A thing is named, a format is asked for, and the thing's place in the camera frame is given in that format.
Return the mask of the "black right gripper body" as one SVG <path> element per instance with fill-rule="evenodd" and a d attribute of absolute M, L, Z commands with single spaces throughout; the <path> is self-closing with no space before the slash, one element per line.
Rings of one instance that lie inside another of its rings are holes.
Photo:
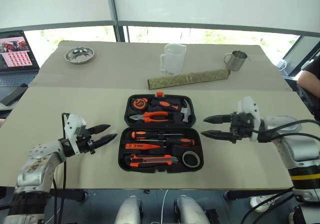
<path fill-rule="evenodd" d="M 230 115 L 231 142 L 235 144 L 237 140 L 250 138 L 254 129 L 254 117 L 250 113 L 232 113 Z"/>

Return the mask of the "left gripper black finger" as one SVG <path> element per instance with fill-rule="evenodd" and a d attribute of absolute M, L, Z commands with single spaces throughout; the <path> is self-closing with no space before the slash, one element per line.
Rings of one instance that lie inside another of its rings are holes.
<path fill-rule="evenodd" d="M 94 141 L 94 148 L 100 148 L 109 142 L 111 142 L 117 136 L 116 133 L 107 134 L 101 137 L 99 140 Z"/>
<path fill-rule="evenodd" d="M 90 128 L 91 135 L 97 135 L 99 133 L 104 132 L 106 129 L 110 127 L 109 124 L 99 124 Z"/>

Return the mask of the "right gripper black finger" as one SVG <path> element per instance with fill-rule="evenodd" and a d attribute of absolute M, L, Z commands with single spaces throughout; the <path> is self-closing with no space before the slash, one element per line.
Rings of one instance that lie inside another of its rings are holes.
<path fill-rule="evenodd" d="M 212 116 L 206 117 L 203 121 L 210 124 L 230 123 L 231 115 L 230 114 L 212 115 Z"/>
<path fill-rule="evenodd" d="M 224 141 L 234 141 L 235 136 L 231 132 L 223 132 L 220 130 L 202 131 L 201 134 L 207 138 Z"/>

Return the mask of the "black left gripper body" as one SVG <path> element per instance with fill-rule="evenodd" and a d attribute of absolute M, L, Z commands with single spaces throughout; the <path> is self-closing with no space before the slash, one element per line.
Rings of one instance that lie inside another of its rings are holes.
<path fill-rule="evenodd" d="M 92 134 L 87 129 L 76 136 L 76 145 L 81 154 L 90 153 L 91 155 L 93 155 L 96 153 L 92 140 Z"/>

